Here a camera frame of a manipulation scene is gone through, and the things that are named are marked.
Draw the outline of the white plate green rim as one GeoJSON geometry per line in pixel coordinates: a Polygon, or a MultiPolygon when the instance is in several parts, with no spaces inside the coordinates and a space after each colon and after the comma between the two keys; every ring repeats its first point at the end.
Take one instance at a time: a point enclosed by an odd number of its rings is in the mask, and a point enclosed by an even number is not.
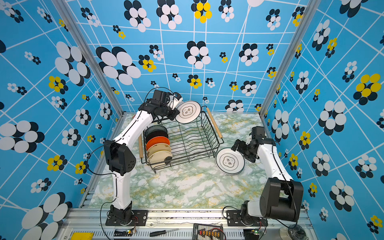
{"type": "Polygon", "coordinates": [[[201,105],[196,101],[186,101],[177,107],[179,114],[175,120],[181,124],[193,122],[201,113],[201,105]]]}

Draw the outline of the black wire dish rack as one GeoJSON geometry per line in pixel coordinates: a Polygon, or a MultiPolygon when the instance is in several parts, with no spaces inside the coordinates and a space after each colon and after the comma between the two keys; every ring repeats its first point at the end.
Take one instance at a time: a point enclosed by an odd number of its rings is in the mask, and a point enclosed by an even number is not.
{"type": "Polygon", "coordinates": [[[141,140],[139,147],[141,163],[150,166],[154,173],[177,165],[213,158],[224,143],[213,114],[207,106],[202,106],[200,115],[190,123],[164,120],[161,125],[168,130],[172,158],[152,163],[146,151],[146,139],[141,140]]]}

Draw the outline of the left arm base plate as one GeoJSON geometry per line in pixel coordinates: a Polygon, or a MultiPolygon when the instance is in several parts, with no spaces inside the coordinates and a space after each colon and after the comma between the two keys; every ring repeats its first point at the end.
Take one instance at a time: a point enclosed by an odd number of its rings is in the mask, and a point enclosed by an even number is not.
{"type": "Polygon", "coordinates": [[[117,210],[108,211],[106,226],[145,226],[148,219],[147,210],[117,210]]]}

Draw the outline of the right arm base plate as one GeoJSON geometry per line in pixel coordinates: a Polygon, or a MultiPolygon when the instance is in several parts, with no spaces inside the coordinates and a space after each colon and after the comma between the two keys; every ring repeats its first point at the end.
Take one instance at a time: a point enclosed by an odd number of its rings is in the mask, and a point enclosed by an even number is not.
{"type": "Polygon", "coordinates": [[[268,221],[261,217],[242,217],[240,210],[225,210],[224,216],[229,227],[267,227],[268,221]]]}

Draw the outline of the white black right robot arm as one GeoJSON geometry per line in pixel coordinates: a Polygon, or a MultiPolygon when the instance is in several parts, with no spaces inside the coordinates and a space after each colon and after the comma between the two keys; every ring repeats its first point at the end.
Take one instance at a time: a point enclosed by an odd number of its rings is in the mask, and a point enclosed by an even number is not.
{"type": "Polygon", "coordinates": [[[251,142],[236,140],[231,151],[255,163],[260,160],[267,174],[267,181],[259,201],[245,201],[241,207],[241,219],[250,226],[256,218],[297,222],[300,216],[304,188],[294,181],[283,166],[277,152],[277,143],[267,138],[265,128],[252,128],[251,142]]]}

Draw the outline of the white plate green cloud outline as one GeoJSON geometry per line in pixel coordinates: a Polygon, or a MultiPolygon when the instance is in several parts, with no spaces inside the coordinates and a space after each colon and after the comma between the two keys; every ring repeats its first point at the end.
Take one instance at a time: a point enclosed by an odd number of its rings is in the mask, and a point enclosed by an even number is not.
{"type": "Polygon", "coordinates": [[[216,155],[216,165],[223,173],[234,176],[244,170],[245,159],[238,151],[224,148],[218,151],[216,155]]]}

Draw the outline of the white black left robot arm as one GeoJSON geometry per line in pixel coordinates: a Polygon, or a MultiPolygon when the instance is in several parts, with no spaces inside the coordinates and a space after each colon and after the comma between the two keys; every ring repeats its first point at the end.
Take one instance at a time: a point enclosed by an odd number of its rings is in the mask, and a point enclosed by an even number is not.
{"type": "Polygon", "coordinates": [[[180,113],[177,106],[182,101],[183,97],[179,93],[154,90],[153,97],[141,104],[129,125],[112,141],[105,142],[104,152],[113,175],[115,195],[108,213],[108,226],[126,226],[133,220],[130,178],[136,166],[136,158],[132,153],[135,142],[155,119],[174,120],[180,113]]]}

